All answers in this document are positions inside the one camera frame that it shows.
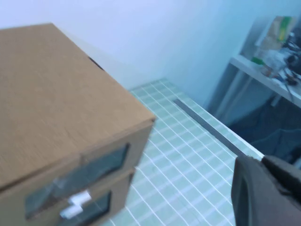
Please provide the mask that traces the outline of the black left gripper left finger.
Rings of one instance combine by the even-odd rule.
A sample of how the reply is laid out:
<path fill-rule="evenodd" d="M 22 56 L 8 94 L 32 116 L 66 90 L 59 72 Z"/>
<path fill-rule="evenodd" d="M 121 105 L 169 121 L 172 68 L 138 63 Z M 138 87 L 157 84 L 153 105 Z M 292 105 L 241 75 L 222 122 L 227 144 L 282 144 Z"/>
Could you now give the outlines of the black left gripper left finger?
<path fill-rule="evenodd" d="M 236 158 L 231 200 L 237 226 L 299 226 L 301 200 L 295 200 L 253 157 Z"/>

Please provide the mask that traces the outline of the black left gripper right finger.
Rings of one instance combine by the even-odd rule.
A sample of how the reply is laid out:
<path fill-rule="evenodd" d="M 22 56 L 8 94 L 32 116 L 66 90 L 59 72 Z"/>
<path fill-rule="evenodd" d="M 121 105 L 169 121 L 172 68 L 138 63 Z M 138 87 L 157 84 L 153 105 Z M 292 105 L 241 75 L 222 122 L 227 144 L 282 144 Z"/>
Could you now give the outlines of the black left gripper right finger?
<path fill-rule="evenodd" d="M 261 163 L 267 168 L 273 178 L 286 191 L 290 192 L 295 200 L 301 199 L 301 170 L 284 160 L 271 155 L 265 155 Z"/>

